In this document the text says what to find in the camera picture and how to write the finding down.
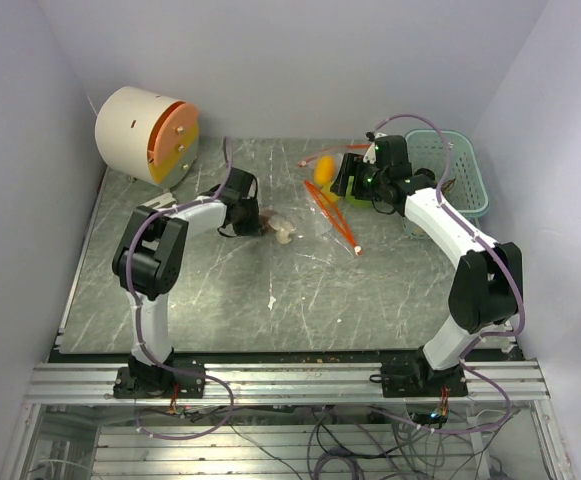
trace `white wall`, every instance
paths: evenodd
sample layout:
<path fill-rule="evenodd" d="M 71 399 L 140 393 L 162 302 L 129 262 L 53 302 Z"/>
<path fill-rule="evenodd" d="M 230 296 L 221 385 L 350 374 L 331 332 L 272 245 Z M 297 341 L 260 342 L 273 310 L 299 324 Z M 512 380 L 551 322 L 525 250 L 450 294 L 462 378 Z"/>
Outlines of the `white wall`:
<path fill-rule="evenodd" d="M 130 84 L 204 135 L 359 138 L 405 111 L 471 132 L 546 0 L 40 4 L 97 107 Z"/>
<path fill-rule="evenodd" d="M 581 0 L 553 0 L 473 139 L 485 227 L 524 253 L 523 347 L 541 362 L 581 478 Z"/>
<path fill-rule="evenodd" d="M 0 0 L 0 467 L 92 208 L 94 119 L 38 5 Z"/>

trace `table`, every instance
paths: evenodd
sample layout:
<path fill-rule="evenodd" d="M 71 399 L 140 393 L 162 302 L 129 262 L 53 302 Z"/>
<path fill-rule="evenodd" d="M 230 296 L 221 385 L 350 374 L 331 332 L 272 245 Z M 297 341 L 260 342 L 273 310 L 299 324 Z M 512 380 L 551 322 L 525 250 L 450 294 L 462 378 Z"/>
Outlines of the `table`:
<path fill-rule="evenodd" d="M 274 236 L 189 240 L 170 293 L 169 328 L 177 351 L 281 352 L 416 348 L 448 315 L 453 268 L 428 239 L 403 233 L 398 215 L 341 204 L 364 254 L 342 238 L 317 235 L 299 160 L 350 140 L 236 140 L 235 166 L 259 179 L 262 209 L 297 227 L 293 241 Z M 221 181 L 220 139 L 201 139 L 199 158 L 172 193 L 188 201 Z M 163 192 L 109 171 L 77 272 L 62 353 L 121 353 L 132 345 L 132 320 L 111 262 L 132 210 Z M 509 346 L 492 340 L 488 347 Z"/>

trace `green basket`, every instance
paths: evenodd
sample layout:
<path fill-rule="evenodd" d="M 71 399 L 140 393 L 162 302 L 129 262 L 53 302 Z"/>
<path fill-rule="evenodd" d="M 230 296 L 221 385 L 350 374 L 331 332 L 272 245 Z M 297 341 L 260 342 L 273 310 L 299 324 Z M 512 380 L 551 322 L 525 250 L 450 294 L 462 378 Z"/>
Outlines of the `green basket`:
<path fill-rule="evenodd" d="M 452 172 L 448 180 L 456 179 L 447 200 L 468 220 L 477 219 L 488 211 L 488 194 L 483 185 L 472 143 L 460 133 L 444 130 L 452 150 Z M 439 135 L 434 130 L 413 130 L 406 135 L 408 157 L 412 172 L 427 168 L 439 180 L 446 167 L 446 154 Z M 404 231 L 412 237 L 426 233 L 415 223 L 404 218 Z"/>

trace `purple cable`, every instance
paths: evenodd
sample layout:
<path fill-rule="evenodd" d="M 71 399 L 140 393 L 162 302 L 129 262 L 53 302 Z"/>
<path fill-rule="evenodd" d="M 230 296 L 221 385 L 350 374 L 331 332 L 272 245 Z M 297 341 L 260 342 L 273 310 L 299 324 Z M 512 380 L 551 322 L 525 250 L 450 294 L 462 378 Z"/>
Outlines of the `purple cable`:
<path fill-rule="evenodd" d="M 207 199 L 202 199 L 202 200 L 194 200 L 194 201 L 189 202 L 189 203 L 185 203 L 182 205 L 176 205 L 174 207 L 171 207 L 171 208 L 168 208 L 165 210 L 160 210 L 158 212 L 153 213 L 145 220 L 145 222 L 143 222 L 141 224 L 141 226 L 137 230 L 137 233 L 132 238 L 132 242 L 130 243 L 130 247 L 128 248 L 128 261 L 126 262 L 126 271 L 125 271 L 126 283 L 128 285 L 128 291 L 130 292 L 130 295 L 132 295 L 132 298 L 134 299 L 134 302 L 135 302 L 135 305 L 134 305 L 134 308 L 135 308 L 135 317 L 134 317 L 135 328 L 137 330 L 137 341 L 139 343 L 139 347 L 141 348 L 141 351 L 143 352 L 143 354 L 152 363 L 154 363 L 158 367 L 161 367 L 164 370 L 167 370 L 169 372 L 172 372 L 172 373 L 175 373 L 178 375 L 192 377 L 192 378 L 210 380 L 212 382 L 218 383 L 219 385 L 221 385 L 223 388 L 226 389 L 226 392 L 228 393 L 228 397 L 230 398 L 230 405 L 228 406 L 228 411 L 226 412 L 226 415 L 219 421 L 219 423 L 217 425 L 209 428 L 208 430 L 205 430 L 205 431 L 200 432 L 200 433 L 195 433 L 192 435 L 171 436 L 171 435 L 161 435 L 159 433 L 152 433 L 149 430 L 145 429 L 141 425 L 141 414 L 138 413 L 137 417 L 135 419 L 138 431 L 143 433 L 144 435 L 148 435 L 149 437 L 152 437 L 152 438 L 159 438 L 162 440 L 192 440 L 195 438 L 203 437 L 205 435 L 208 435 L 208 434 L 216 431 L 218 428 L 225 425 L 228 422 L 228 420 L 230 419 L 230 416 L 232 415 L 232 412 L 234 410 L 234 393 L 232 392 L 232 389 L 230 388 L 230 386 L 226 382 L 224 382 L 223 380 L 220 380 L 216 377 L 213 377 L 212 375 L 197 373 L 197 372 L 187 370 L 184 368 L 170 367 L 169 365 L 166 365 L 166 364 L 160 362 L 159 360 L 157 360 L 156 357 L 152 354 L 152 352 L 150 350 L 148 350 L 148 347 L 146 347 L 146 345 L 145 345 L 145 341 L 143 338 L 143 329 L 141 326 L 141 307 L 143 305 L 143 302 L 141 301 L 141 298 L 137 294 L 137 291 L 134 289 L 134 284 L 132 283 L 132 256 L 134 255 L 134 252 L 137 249 L 139 242 L 141 241 L 141 236 L 147 230 L 147 228 L 150 226 L 150 224 L 152 222 L 154 222 L 157 218 L 162 217 L 163 215 L 178 213 L 178 212 L 181 212 L 183 210 L 186 210 L 188 208 L 191 208 L 191 207 L 194 207 L 197 205 L 213 202 L 219 198 L 219 195 L 221 195 L 221 192 L 223 191 L 223 189 L 226 186 L 226 183 L 228 182 L 228 178 L 230 177 L 230 172 L 232 170 L 232 163 L 233 163 L 232 142 L 227 137 L 223 139 L 223 154 L 224 154 L 225 161 L 227 163 L 226 176 L 223 179 L 223 182 L 221 182 L 221 184 L 219 185 L 217 190 L 214 192 L 212 197 L 207 198 Z"/>
<path fill-rule="evenodd" d="M 436 188 L 437 202 L 439 202 L 439 205 L 441 206 L 443 211 L 445 213 L 447 213 L 450 216 L 450 218 L 452 218 L 470 236 L 473 236 L 473 230 L 469 226 L 469 224 L 467 224 L 462 218 L 460 218 L 458 215 L 456 215 L 452 211 L 452 209 L 450 209 L 446 205 L 446 202 L 443 201 L 444 198 L 443 198 L 443 194 L 441 192 L 441 187 L 446 182 L 446 180 L 450 176 L 450 172 L 452 171 L 452 153 L 450 152 L 450 145 L 449 145 L 447 137 L 430 120 L 428 120 L 424 117 L 421 117 L 420 115 L 409 114 L 409 113 L 404 113 L 401 115 L 394 115 L 392 117 L 386 118 L 382 122 L 379 122 L 379 124 L 374 128 L 374 132 L 376 133 L 377 130 L 379 130 L 381 127 L 386 125 L 388 122 L 391 122 L 391 121 L 396 120 L 398 118 L 414 118 L 416 120 L 419 120 L 419 121 L 425 123 L 426 125 L 428 125 L 430 128 L 432 128 L 437 133 L 437 135 L 439 135 L 439 138 L 441 139 L 441 143 L 443 143 L 443 149 L 444 149 L 445 154 L 446 154 L 446 168 L 443 171 L 443 175 L 441 176 L 441 179 L 437 183 L 437 188 Z M 483 334 L 476 337 L 472 342 L 470 342 L 470 344 L 465 348 L 465 350 L 463 352 L 461 352 L 461 355 L 459 355 L 459 361 L 460 361 L 461 366 L 463 367 L 464 370 L 470 372 L 475 377 L 480 378 L 481 380 L 489 383 L 501 394 L 501 396 L 503 397 L 503 399 L 506 403 L 506 413 L 498 421 L 490 423 L 490 424 L 485 424 L 485 425 L 481 425 L 479 427 L 473 427 L 473 428 L 469 428 L 466 430 L 441 431 L 441 430 L 431 429 L 429 427 L 419 425 L 408 418 L 399 417 L 399 416 L 391 414 L 389 412 L 385 412 L 381 409 L 373 408 L 374 411 L 381 413 L 389 418 L 392 418 L 393 420 L 397 420 L 399 422 L 403 422 L 403 423 L 407 423 L 409 425 L 412 425 L 420 430 L 427 431 L 427 432 L 434 432 L 434 433 L 438 433 L 441 435 L 465 435 L 465 434 L 470 434 L 470 433 L 479 433 L 479 432 L 491 431 L 491 430 L 494 430 L 494 429 L 502 426 L 506 422 L 506 420 L 508 420 L 508 418 L 510 418 L 510 416 L 512 415 L 512 401 L 510 400 L 510 397 L 505 392 L 505 390 L 503 390 L 503 388 L 501 388 L 494 380 L 491 380 L 490 378 L 486 377 L 485 375 L 477 372 L 474 368 L 466 365 L 465 358 L 468 355 L 468 353 L 470 353 L 470 351 L 485 337 L 514 337 L 514 336 L 521 334 L 521 332 L 523 332 L 523 329 L 525 328 L 525 325 L 526 325 L 526 310 L 525 310 L 525 307 L 523 305 L 523 297 L 521 296 L 521 291 L 519 290 L 519 287 L 517 286 L 516 282 L 514 281 L 514 278 L 512 278 L 512 274 L 510 273 L 510 270 L 508 270 L 508 268 L 504 264 L 503 260 L 501 260 L 501 257 L 499 257 L 499 255 L 497 255 L 497 253 L 494 251 L 494 249 L 490 245 L 488 245 L 486 243 L 486 241 L 483 240 L 479 235 L 474 236 L 474 241 L 477 242 L 480 246 L 482 246 L 485 249 L 485 251 L 488 253 L 488 255 L 490 255 L 490 257 L 492 257 L 492 260 L 497 264 L 497 266 L 499 267 L 499 269 L 503 273 L 503 276 L 506 278 L 508 284 L 510 285 L 510 289 L 512 290 L 512 294 L 514 295 L 514 299 L 517 302 L 517 308 L 519 310 L 519 325 L 512 332 L 484 332 Z"/>

